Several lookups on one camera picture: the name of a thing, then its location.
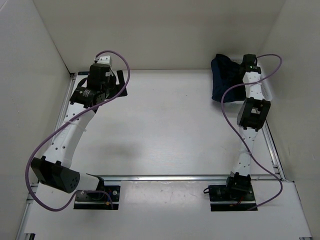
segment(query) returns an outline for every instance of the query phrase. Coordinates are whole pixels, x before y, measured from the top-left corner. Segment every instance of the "blue fabric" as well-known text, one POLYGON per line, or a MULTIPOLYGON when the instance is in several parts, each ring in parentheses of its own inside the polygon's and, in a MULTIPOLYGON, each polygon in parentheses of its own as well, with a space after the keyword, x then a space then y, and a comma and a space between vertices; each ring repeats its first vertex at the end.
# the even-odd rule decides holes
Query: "blue fabric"
MULTIPOLYGON (((221 103, 225 91, 237 84, 243 83, 239 77, 240 65, 225 55, 217 54, 211 61, 213 75, 212 100, 221 103)), ((246 87, 239 86, 230 90, 224 97, 225 103, 243 101, 246 99, 246 87)))

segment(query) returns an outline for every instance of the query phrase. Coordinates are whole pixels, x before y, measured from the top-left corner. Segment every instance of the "cable tie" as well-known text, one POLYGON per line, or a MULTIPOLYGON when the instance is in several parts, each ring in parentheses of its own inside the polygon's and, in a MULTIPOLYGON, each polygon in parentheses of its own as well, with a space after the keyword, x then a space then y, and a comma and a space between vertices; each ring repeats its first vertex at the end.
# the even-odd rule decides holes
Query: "cable tie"
POLYGON ((248 154, 248 155, 250 155, 251 156, 251 152, 249 152, 248 150, 238 150, 241 154, 243 153, 243 154, 248 154))
POLYGON ((82 126, 80 126, 78 123, 74 122, 74 121, 63 121, 64 123, 69 123, 72 125, 76 125, 78 128, 80 128, 82 131, 86 132, 87 129, 83 128, 82 126))
POLYGON ((110 75, 114 76, 115 73, 114 73, 114 71, 112 70, 112 67, 111 67, 111 66, 110 66, 110 70, 111 70, 111 74, 110 74, 110 75))

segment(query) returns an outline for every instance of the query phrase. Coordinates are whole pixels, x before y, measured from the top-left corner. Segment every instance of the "white wall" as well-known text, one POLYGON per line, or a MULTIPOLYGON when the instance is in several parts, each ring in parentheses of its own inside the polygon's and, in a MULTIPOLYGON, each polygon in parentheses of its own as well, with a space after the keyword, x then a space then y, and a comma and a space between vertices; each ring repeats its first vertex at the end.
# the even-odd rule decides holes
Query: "white wall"
MULTIPOLYGON (((287 0, 260 53, 278 53, 268 122, 286 177, 294 180, 315 239, 320 239, 320 1, 287 0)), ((274 59, 264 60, 268 70, 274 59)))
MULTIPOLYGON (((209 69, 216 53, 255 53, 285 0, 34 0, 71 72, 111 49, 132 69, 209 69)), ((118 69, 120 61, 113 66, 118 69)))
POLYGON ((70 80, 31 0, 0 1, 0 238, 17 234, 27 160, 55 127, 70 80))

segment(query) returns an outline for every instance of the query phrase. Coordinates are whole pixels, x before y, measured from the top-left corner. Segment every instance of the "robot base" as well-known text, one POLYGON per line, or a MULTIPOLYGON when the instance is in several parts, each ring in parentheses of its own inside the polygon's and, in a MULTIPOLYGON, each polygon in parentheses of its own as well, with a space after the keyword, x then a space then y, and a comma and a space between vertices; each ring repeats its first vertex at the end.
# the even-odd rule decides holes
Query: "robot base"
MULTIPOLYGON (((119 209, 120 186, 104 186, 104 191, 108 193, 113 202, 113 210, 119 209)), ((103 193, 84 193, 75 195, 73 209, 86 210, 112 210, 108 197, 103 193)))
POLYGON ((208 188, 211 212, 247 211, 257 205, 252 186, 240 199, 231 198, 226 185, 210 185, 208 188))

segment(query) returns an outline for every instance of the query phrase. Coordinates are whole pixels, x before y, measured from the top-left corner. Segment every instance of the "white floor panel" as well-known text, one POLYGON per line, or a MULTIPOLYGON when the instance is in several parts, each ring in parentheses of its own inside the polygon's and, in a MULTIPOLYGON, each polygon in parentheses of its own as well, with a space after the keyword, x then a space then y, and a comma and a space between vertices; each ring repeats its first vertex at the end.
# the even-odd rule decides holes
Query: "white floor panel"
MULTIPOLYGON (((299 240, 310 237, 295 185, 283 183, 283 193, 250 212, 211 212, 203 189, 210 182, 121 183, 119 210, 50 212, 32 204, 26 233, 36 240, 299 240)), ((258 203, 279 190, 276 181, 253 182, 258 203)), ((40 185, 37 196, 60 207, 70 195, 40 185)))
MULTIPOLYGON (((72 168, 95 175, 229 175, 241 142, 211 100, 212 85, 210 70, 132 71, 128 96, 99 108, 72 168)), ((226 107, 235 125, 239 107, 226 107)), ((253 153, 273 171, 262 132, 253 153)), ((255 163, 251 169, 265 174, 255 163)))

